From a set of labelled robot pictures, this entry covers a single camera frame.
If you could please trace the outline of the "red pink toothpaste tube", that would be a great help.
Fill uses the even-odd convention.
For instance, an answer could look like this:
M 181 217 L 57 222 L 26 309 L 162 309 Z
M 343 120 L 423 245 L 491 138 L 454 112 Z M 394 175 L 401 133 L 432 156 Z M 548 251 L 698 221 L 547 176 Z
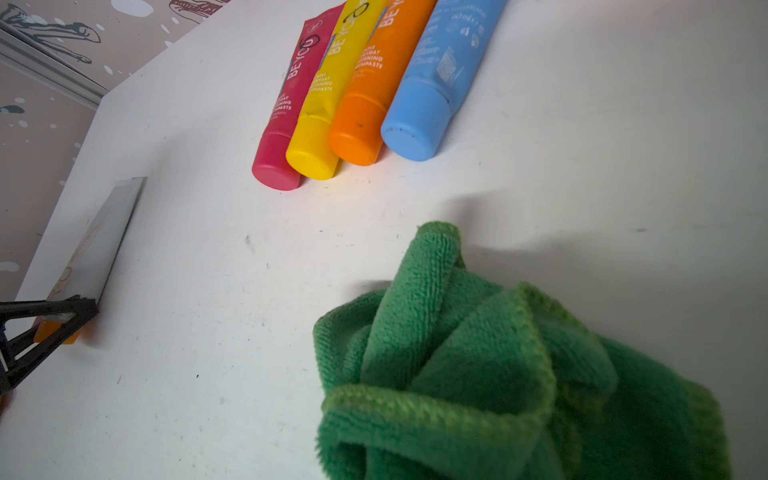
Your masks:
M 256 180 L 266 187 L 291 191 L 302 182 L 302 175 L 289 165 L 286 152 L 343 9 L 340 4 L 303 25 L 251 168 Z

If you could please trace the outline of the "white toothpaste tube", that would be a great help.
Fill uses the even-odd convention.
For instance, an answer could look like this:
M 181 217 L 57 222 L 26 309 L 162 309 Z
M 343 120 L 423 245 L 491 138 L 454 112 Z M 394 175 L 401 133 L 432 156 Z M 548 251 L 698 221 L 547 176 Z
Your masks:
M 100 300 L 145 182 L 144 177 L 134 177 L 115 183 L 51 289 L 49 301 L 73 296 Z

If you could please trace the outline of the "green cleaning cloth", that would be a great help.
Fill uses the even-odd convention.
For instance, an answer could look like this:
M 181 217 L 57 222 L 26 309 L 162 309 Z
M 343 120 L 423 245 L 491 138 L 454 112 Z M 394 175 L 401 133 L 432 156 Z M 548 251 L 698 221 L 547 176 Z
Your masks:
M 535 286 L 470 272 L 419 227 L 393 282 L 314 326 L 331 479 L 728 479 L 704 386 L 590 331 Z

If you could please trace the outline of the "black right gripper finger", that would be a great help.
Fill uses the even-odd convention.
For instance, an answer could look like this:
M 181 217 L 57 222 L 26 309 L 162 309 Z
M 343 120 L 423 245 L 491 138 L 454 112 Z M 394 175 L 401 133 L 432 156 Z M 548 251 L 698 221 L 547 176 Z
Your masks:
M 15 390 L 59 346 L 98 313 L 95 299 L 79 295 L 65 300 L 1 303 L 1 395 Z M 34 318 L 26 331 L 9 338 L 12 320 Z

